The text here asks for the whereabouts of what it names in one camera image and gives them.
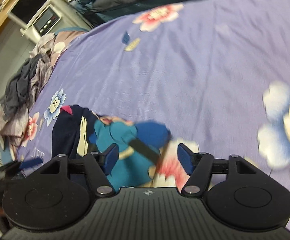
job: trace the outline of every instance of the purple bed sheet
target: purple bed sheet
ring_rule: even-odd
[[[290,190],[290,0],[199,0],[173,10],[161,21],[121,17],[73,41],[30,112],[38,128],[18,158],[50,160],[56,95],[59,105],[162,122],[215,157],[249,158]]]

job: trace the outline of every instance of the pink triangle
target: pink triangle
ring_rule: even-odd
[[[66,111],[67,113],[69,113],[70,115],[73,115],[72,108],[70,106],[62,106],[61,109],[60,109],[60,113],[63,110]]]

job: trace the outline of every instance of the blue leaf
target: blue leaf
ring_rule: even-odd
[[[125,45],[127,45],[129,43],[130,37],[128,35],[127,32],[125,32],[123,39],[122,39],[122,43],[124,43]]]

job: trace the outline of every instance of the gray blanket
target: gray blanket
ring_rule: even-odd
[[[1,98],[1,106],[5,114],[5,120],[10,119],[29,97],[29,83],[35,76],[36,67],[41,54],[34,58],[28,58],[18,72],[8,82],[5,94]]]

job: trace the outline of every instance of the blue flower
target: blue flower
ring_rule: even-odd
[[[258,151],[272,169],[290,166],[290,87],[273,82],[263,94],[269,123],[257,134]]]
[[[55,119],[60,114],[60,109],[64,104],[66,94],[63,94],[63,89],[61,91],[56,91],[52,97],[52,101],[48,109],[44,112],[44,118],[47,119],[46,126],[49,126],[52,119]]]

